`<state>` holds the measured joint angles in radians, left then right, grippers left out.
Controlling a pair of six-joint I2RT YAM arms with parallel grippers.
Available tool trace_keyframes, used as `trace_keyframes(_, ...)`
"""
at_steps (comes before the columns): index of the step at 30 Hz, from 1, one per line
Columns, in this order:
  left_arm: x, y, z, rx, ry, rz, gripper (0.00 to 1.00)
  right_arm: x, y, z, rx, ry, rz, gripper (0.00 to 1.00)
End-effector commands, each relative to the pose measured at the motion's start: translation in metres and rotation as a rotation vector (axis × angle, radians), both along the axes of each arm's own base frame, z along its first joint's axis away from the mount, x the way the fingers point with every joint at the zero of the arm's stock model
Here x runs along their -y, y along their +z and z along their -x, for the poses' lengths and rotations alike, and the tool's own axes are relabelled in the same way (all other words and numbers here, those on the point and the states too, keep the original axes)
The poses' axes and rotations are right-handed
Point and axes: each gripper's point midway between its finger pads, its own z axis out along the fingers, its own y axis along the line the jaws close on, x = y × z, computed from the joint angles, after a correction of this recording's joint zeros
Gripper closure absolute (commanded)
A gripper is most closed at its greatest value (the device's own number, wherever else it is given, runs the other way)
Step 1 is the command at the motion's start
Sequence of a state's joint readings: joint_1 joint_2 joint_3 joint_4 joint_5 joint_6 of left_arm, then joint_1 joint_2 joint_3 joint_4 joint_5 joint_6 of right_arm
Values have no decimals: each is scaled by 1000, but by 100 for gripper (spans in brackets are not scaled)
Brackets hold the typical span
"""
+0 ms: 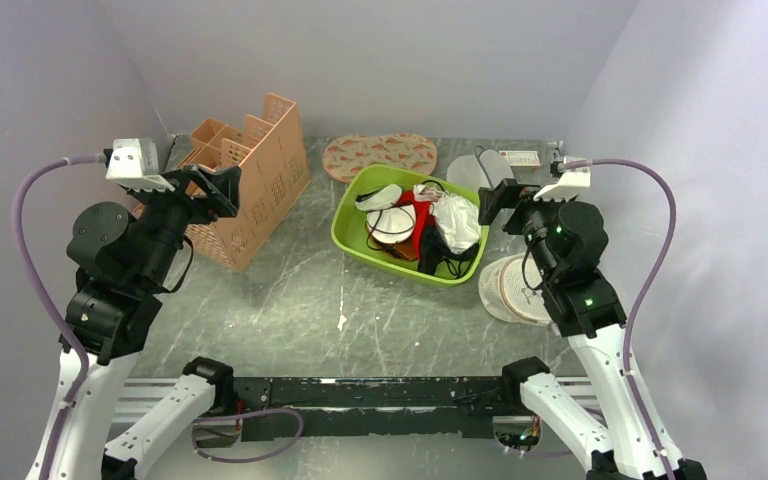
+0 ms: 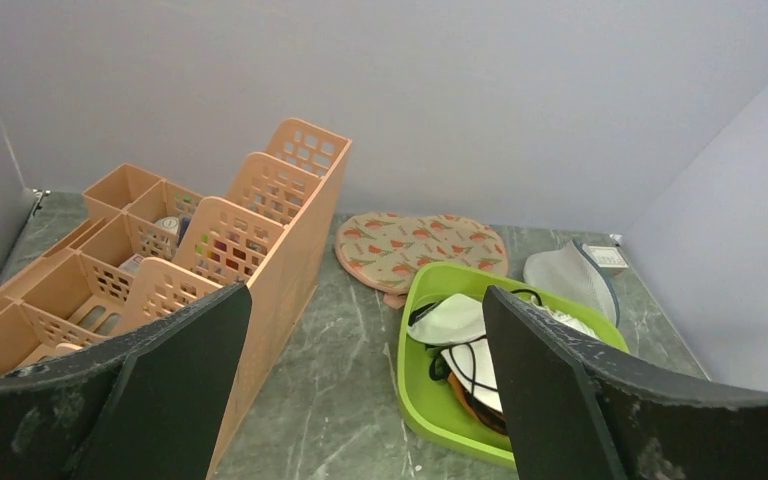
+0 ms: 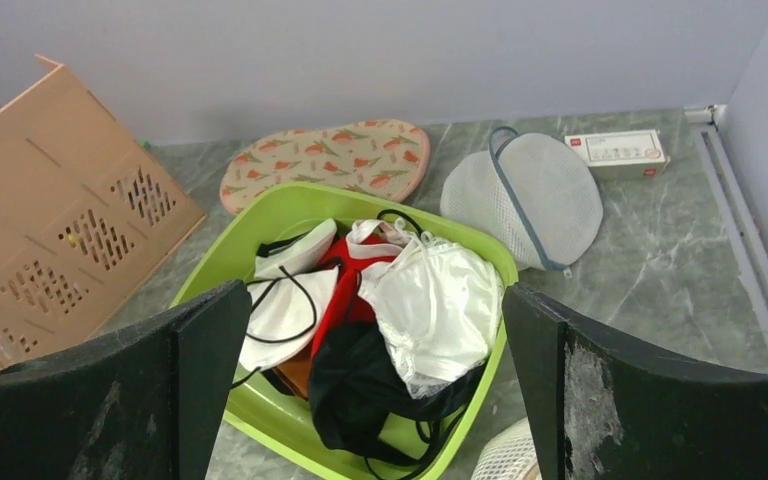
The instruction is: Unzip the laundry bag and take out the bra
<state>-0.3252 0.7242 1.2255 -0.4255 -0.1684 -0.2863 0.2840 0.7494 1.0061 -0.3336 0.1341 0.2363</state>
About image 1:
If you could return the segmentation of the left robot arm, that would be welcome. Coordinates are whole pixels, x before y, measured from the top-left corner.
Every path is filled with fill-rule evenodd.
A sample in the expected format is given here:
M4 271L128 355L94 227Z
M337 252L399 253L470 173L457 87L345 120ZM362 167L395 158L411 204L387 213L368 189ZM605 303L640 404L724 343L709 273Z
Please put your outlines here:
M142 479L195 420L236 412L233 370L190 361L167 396L116 438L109 435L126 381L159 313L165 280L186 231L239 210L237 167L185 166L164 174L167 190L141 192L144 210L101 202L75 220L67 254L76 292L53 311L60 374L32 479Z

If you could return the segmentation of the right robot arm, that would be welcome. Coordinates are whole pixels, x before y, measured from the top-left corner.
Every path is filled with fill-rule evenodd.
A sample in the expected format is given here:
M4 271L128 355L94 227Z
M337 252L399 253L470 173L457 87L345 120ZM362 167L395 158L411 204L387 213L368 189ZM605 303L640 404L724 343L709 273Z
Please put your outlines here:
M631 326L599 271L608 235L599 209L577 200L543 201L512 179L479 190L479 223L512 212L503 230L523 237L551 322L579 361L603 418L597 420L535 357L504 367L499 398L510 413L527 410L548 426L588 479L703 479L702 464L671 440L652 406L625 337Z

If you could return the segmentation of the floral mesh laundry bag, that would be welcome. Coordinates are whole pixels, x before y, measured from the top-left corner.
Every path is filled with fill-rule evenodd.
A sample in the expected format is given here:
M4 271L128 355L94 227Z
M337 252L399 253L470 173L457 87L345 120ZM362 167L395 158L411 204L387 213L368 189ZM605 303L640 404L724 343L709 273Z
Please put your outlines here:
M413 133L390 135L346 135L324 149L322 164L335 180L350 183L364 168L382 164L431 175L438 148L430 139Z

